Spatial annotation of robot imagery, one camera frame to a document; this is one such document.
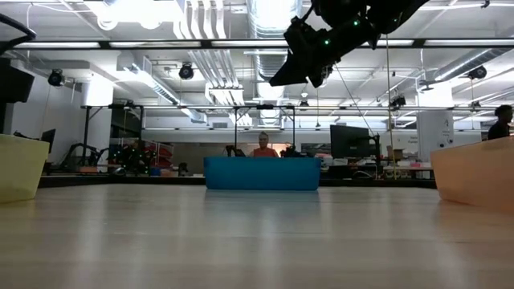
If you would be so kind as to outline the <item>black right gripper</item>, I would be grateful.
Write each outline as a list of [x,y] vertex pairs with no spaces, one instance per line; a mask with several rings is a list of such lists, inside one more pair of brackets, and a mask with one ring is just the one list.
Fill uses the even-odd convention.
[[284,33],[288,56],[284,65],[269,80],[271,86],[310,83],[318,88],[332,73],[332,66],[363,43],[377,39],[372,24],[359,16],[340,23],[331,30],[315,30],[294,18]]

